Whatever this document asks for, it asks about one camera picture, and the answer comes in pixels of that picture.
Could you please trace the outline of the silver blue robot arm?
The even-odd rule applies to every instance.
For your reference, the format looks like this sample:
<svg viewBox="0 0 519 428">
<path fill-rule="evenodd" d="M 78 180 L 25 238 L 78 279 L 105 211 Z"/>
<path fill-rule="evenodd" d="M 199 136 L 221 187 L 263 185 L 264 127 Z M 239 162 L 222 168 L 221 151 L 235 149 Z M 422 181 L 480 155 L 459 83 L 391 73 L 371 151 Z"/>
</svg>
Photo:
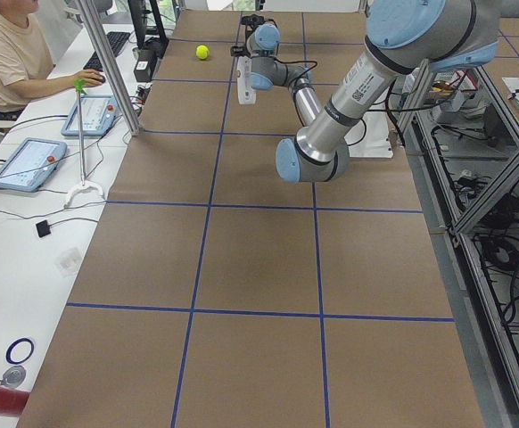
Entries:
<svg viewBox="0 0 519 428">
<path fill-rule="evenodd" d="M 365 50 L 326 103 L 319 103 L 309 69 L 277 59 L 276 23 L 257 14 L 241 18 L 245 42 L 234 57 L 250 60 L 252 90 L 289 89 L 303 123 L 276 148 L 276 170 L 286 182 L 326 182 L 349 164 L 345 136 L 397 77 L 421 61 L 436 70 L 478 66 L 497 52 L 499 1 L 375 1 L 367 13 Z"/>
</svg>

